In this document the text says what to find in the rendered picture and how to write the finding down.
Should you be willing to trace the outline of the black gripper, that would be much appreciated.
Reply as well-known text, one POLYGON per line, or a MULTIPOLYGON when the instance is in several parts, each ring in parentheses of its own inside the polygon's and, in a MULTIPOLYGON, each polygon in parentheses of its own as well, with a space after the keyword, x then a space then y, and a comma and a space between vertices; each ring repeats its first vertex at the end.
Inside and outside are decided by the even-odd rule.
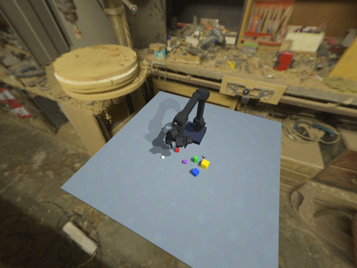
MULTIPOLYGON (((183 137, 183 134, 179 134, 177 137, 183 137)), ((192 139, 192 136, 191 136, 191 135, 188 135, 188 136, 186 136, 186 137, 183 137, 183 139, 186 140, 186 145, 184 146, 184 148, 186 148, 186 146, 187 146, 188 144, 192 144, 192 143, 193 143, 193 139, 192 139)), ((173 146, 172 146, 172 141, 174 141, 174 139, 169 140, 167 137, 165 137, 165 143, 168 144, 168 145, 170 145, 171 148, 173 148, 173 146)))

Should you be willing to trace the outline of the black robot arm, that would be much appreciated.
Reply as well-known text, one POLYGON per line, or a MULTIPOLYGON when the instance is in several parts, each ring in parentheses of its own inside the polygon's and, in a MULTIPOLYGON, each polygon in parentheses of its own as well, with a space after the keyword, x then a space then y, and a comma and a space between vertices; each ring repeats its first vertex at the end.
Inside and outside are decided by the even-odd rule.
POLYGON ((173 119, 171 126, 173 127, 166 133, 166 137, 169 140, 174 139, 176 142, 176 147, 183 147, 186 145, 186 140, 183 137, 177 137, 179 134, 183 134, 184 127, 187 124, 188 115, 198 102, 197 114, 193 119, 193 123, 196 125, 195 131, 201 133, 205 127, 205 122, 203 118, 203 112, 205 107, 205 101, 209 98, 210 92, 205 89, 197 89, 193 94, 189 102, 186 104, 184 109, 180 111, 173 119), (175 122, 177 124, 175 124, 175 122))

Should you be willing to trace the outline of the yellow block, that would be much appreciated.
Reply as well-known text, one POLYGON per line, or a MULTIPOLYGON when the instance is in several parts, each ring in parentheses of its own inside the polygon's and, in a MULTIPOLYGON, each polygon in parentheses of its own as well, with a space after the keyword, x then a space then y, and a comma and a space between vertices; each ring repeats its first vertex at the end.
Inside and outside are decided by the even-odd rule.
POLYGON ((204 159, 201 163, 201 167, 207 169, 208 166, 209 166, 209 161, 204 159))

